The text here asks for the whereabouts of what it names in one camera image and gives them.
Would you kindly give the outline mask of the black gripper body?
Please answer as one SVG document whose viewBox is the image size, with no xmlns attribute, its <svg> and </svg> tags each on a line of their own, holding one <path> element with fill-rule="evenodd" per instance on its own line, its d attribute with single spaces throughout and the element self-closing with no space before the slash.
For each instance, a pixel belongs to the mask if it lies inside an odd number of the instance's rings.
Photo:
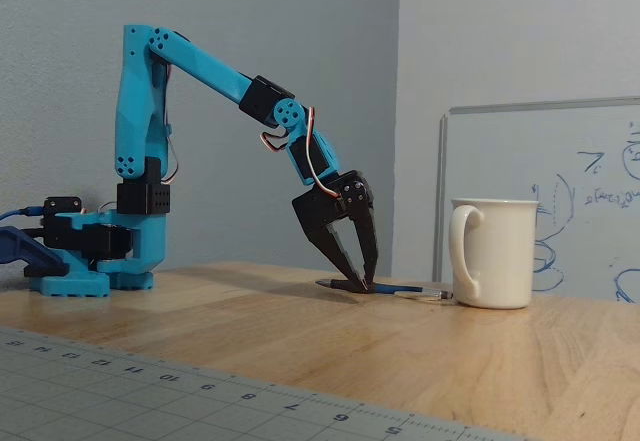
<svg viewBox="0 0 640 441">
<path fill-rule="evenodd" d="M 344 174 L 332 174 L 323 180 L 324 186 L 338 194 L 334 197 L 318 186 L 292 200 L 292 205 L 305 233 L 321 229 L 329 224 L 349 218 L 355 222 L 363 218 L 362 173 L 351 170 Z"/>
</svg>

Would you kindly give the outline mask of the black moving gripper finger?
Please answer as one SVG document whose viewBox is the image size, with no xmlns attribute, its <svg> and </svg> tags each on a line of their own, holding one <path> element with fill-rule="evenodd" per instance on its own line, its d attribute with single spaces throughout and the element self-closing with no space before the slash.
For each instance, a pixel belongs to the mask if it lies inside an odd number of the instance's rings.
<svg viewBox="0 0 640 441">
<path fill-rule="evenodd" d="M 373 289 L 378 262 L 378 243 L 374 223 L 373 196 L 360 174 L 348 174 L 342 187 L 348 218 L 353 222 L 363 257 L 363 287 Z"/>
</svg>

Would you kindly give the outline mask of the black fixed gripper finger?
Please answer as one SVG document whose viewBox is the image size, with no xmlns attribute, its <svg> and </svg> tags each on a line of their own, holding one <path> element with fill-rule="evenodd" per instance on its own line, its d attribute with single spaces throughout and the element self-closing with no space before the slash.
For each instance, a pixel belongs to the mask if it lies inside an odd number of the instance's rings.
<svg viewBox="0 0 640 441">
<path fill-rule="evenodd" d="M 368 293 L 366 282 L 358 275 L 349 255 L 332 225 L 321 226 L 305 232 L 307 239 L 344 276 L 344 279 L 317 281 L 320 286 L 351 293 Z"/>
</svg>

